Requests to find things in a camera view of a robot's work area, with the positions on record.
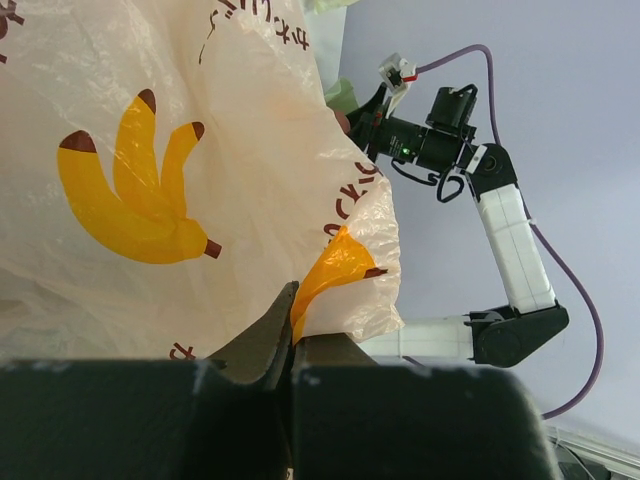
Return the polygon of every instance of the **white plastic bag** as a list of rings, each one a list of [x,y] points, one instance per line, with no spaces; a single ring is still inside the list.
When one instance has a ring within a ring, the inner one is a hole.
[[[390,186],[325,107],[297,2],[9,9],[1,356],[205,357],[305,278],[296,339],[401,325]]]

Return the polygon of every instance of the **light blue wall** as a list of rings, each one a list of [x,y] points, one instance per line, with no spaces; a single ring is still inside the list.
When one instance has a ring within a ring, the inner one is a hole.
[[[640,2],[361,0],[349,9],[341,74],[364,101],[397,51],[428,63],[472,43],[496,62],[498,126],[538,223],[584,281],[605,322],[607,353],[590,397],[558,420],[640,450]],[[441,86],[474,82],[472,124],[491,141],[486,67],[475,53],[423,75],[397,116],[423,122]],[[505,296],[473,202],[449,205],[395,175],[406,319],[498,306]],[[542,410],[586,380],[594,332],[577,292],[543,260],[572,323],[515,371]]]

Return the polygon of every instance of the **black foreground object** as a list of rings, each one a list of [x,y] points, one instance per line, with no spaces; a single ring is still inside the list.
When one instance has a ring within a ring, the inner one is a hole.
[[[557,478],[511,375],[382,367],[345,335],[293,349],[296,288],[207,360],[0,365],[0,478]]]

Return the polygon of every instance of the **banana stem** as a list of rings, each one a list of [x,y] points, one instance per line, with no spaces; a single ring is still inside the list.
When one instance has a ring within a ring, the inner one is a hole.
[[[209,255],[212,258],[218,258],[222,251],[222,245],[218,245],[216,242],[207,239],[207,248],[204,251],[205,255]]]

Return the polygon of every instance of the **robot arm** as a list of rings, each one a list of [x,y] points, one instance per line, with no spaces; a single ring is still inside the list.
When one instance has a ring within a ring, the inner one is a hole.
[[[394,168],[411,163],[434,172],[429,176],[431,183],[422,183],[438,187],[441,202],[456,198],[465,183],[469,186],[508,305],[471,312],[463,320],[452,317],[449,341],[459,344],[460,348],[453,350],[461,354],[472,350],[475,363],[512,367],[566,328],[569,317],[547,278],[509,154],[496,144],[472,144],[476,129],[467,122],[476,100],[474,85],[460,90],[441,88],[427,127],[393,117],[389,109],[397,105],[394,93],[406,93],[406,89],[398,85],[389,60],[383,65],[385,83],[366,105],[348,115],[353,125],[350,136],[374,162],[383,154],[392,157]],[[388,89],[390,99],[386,99]],[[443,187],[449,182],[460,188],[442,198]],[[441,330],[442,322],[436,324]]]

